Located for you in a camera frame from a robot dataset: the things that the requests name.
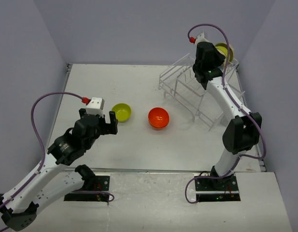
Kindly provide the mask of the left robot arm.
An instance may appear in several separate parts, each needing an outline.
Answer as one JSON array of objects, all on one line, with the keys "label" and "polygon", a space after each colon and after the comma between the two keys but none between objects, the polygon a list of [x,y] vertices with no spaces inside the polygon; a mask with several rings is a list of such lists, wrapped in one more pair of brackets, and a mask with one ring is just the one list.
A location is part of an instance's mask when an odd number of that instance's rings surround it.
[{"label": "left robot arm", "polygon": [[94,172],[86,165],[79,165],[64,179],[52,186],[48,183],[61,171],[82,157],[101,136],[118,132],[115,112],[110,111],[110,122],[99,115],[79,111],[80,119],[72,128],[56,138],[41,162],[16,187],[0,194],[1,219],[8,229],[16,232],[25,229],[48,205],[75,192],[90,194],[95,183]]}]

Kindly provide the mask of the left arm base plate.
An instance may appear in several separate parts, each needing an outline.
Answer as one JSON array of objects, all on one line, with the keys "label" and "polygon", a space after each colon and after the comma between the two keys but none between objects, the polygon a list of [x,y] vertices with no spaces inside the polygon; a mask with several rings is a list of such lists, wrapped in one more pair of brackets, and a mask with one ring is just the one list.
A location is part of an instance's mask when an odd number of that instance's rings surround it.
[{"label": "left arm base plate", "polygon": [[[109,190],[110,176],[109,175],[97,175],[94,181],[88,181],[84,183],[83,187],[78,191],[104,191]],[[113,197],[107,194],[79,194],[69,193],[64,196],[65,202],[106,202],[112,200]]]}]

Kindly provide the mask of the olive green bowl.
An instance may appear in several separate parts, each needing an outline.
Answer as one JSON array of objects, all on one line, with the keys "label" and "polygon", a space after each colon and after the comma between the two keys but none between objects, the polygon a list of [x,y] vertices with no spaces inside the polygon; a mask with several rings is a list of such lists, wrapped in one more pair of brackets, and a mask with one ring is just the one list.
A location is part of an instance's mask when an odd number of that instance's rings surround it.
[{"label": "olive green bowl", "polygon": [[224,64],[226,63],[228,57],[228,48],[226,43],[217,43],[215,44],[217,51],[225,57]]}]

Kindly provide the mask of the lime green bowl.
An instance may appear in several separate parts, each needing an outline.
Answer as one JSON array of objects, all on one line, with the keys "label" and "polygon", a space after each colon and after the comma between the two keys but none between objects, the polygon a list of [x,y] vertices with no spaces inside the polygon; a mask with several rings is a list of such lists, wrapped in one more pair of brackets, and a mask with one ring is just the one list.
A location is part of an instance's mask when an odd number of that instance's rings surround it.
[{"label": "lime green bowl", "polygon": [[115,112],[118,122],[127,122],[131,116],[131,107],[126,103],[118,103],[112,107],[112,111]]}]

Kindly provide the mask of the orange bowl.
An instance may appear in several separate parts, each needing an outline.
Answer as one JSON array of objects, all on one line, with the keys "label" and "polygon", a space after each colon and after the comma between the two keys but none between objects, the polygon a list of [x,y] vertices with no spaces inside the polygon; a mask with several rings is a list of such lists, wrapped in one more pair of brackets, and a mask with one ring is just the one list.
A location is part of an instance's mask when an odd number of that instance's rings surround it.
[{"label": "orange bowl", "polygon": [[170,116],[164,108],[155,107],[149,111],[148,121],[149,124],[154,124],[158,126],[168,125],[170,121]]},{"label": "orange bowl", "polygon": [[165,129],[165,128],[167,127],[167,125],[158,126],[158,125],[154,125],[154,124],[151,124],[150,126],[151,126],[154,130],[157,130],[157,131],[159,131],[159,130],[163,130],[163,129]]}]

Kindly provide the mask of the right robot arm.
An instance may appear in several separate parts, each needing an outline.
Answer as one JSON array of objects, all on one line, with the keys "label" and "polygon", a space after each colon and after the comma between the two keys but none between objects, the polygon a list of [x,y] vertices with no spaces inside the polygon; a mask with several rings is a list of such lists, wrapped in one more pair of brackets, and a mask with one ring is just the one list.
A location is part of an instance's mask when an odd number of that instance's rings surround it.
[{"label": "right robot arm", "polygon": [[193,65],[196,80],[215,99],[228,120],[222,136],[224,151],[212,167],[210,175],[202,181],[215,190],[222,189],[233,176],[240,158],[246,156],[259,142],[262,117],[251,113],[227,84],[221,66],[226,57],[210,42],[199,42]]}]

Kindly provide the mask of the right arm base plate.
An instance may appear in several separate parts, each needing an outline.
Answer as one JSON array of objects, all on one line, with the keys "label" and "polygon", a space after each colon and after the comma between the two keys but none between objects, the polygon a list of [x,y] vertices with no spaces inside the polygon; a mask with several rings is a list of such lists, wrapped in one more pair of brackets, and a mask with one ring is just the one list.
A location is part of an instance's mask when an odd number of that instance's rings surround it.
[{"label": "right arm base plate", "polygon": [[239,187],[235,175],[223,179],[202,178],[195,180],[196,200],[201,202],[240,201]]}]

